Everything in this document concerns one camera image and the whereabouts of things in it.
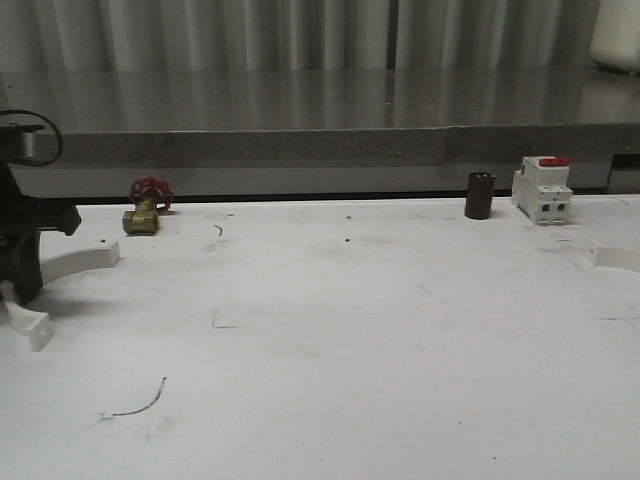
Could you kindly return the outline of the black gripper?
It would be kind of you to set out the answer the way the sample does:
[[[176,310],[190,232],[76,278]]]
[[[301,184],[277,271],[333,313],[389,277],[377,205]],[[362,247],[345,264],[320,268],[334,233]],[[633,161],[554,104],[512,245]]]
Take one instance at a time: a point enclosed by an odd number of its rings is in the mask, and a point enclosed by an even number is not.
[[[50,119],[42,123],[1,125],[1,281],[9,281],[22,303],[31,302],[43,287],[39,258],[40,232],[73,235],[81,216],[72,203],[45,200],[24,194],[10,164],[45,167],[64,151],[58,126]],[[48,126],[56,138],[55,153],[35,160],[35,136]]]

